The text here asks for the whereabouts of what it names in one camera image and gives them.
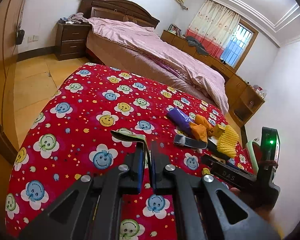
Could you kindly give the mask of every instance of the silver screw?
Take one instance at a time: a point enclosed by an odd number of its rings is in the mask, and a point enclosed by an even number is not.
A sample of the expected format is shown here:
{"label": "silver screw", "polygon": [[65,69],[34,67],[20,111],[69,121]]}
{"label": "silver screw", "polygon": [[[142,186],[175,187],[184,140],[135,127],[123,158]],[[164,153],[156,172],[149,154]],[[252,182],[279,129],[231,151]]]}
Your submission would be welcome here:
{"label": "silver screw", "polygon": [[129,166],[127,164],[121,164],[119,165],[118,169],[120,171],[127,171],[129,169]]}
{"label": "silver screw", "polygon": [[81,176],[80,180],[82,182],[89,182],[91,180],[91,177],[89,175],[83,175]]}
{"label": "silver screw", "polygon": [[174,171],[176,169],[176,167],[173,164],[168,164],[168,165],[166,165],[165,169],[167,171]]}
{"label": "silver screw", "polygon": [[204,180],[205,182],[213,182],[214,178],[213,178],[212,175],[207,174],[207,175],[205,175],[205,176],[203,177],[203,180]]}

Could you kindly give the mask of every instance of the yellow box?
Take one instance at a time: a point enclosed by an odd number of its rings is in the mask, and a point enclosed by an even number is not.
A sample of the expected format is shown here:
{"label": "yellow box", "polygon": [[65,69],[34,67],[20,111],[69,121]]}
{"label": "yellow box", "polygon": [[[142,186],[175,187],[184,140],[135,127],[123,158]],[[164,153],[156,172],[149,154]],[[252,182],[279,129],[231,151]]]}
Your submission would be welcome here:
{"label": "yellow box", "polygon": [[221,134],[223,134],[225,132],[226,128],[223,127],[222,125],[220,124],[217,124],[214,128],[213,128],[213,133],[212,135],[215,136],[215,137],[220,137]]}

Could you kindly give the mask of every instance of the ceiling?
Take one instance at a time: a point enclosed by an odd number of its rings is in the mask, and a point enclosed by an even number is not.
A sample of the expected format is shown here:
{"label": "ceiling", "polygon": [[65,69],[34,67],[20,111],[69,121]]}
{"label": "ceiling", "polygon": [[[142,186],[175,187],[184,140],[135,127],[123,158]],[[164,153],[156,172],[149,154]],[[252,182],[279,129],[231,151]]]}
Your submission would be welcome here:
{"label": "ceiling", "polygon": [[300,7],[295,0],[213,1],[239,13],[260,28],[278,46],[300,41]]}

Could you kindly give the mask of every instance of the pink blanket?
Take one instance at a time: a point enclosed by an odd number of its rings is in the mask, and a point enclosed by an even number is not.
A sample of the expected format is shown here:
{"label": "pink blanket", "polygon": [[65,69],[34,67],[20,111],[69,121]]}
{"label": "pink blanket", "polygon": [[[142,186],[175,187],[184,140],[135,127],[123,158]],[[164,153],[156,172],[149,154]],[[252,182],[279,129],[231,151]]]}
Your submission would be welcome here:
{"label": "pink blanket", "polygon": [[157,57],[174,70],[188,77],[197,88],[208,92],[222,113],[229,109],[224,78],[204,63],[160,40],[152,27],[141,27],[132,22],[90,18],[93,33],[103,38],[143,51]]}

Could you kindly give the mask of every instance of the gray cloth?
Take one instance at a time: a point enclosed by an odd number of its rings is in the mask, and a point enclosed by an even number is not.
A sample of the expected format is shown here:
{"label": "gray cloth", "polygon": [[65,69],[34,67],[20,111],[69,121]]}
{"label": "gray cloth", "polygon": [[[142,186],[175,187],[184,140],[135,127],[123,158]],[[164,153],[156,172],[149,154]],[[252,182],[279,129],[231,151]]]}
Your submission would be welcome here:
{"label": "gray cloth", "polygon": [[68,21],[80,24],[81,21],[87,23],[87,19],[83,17],[83,13],[75,13],[68,17]]}
{"label": "gray cloth", "polygon": [[197,52],[199,54],[202,54],[202,55],[205,55],[205,56],[209,55],[209,53],[206,52],[206,50],[204,49],[204,47],[202,46],[202,44],[198,40],[196,40],[194,37],[187,36],[186,37],[186,41],[188,41],[188,45],[190,47],[196,47]]}

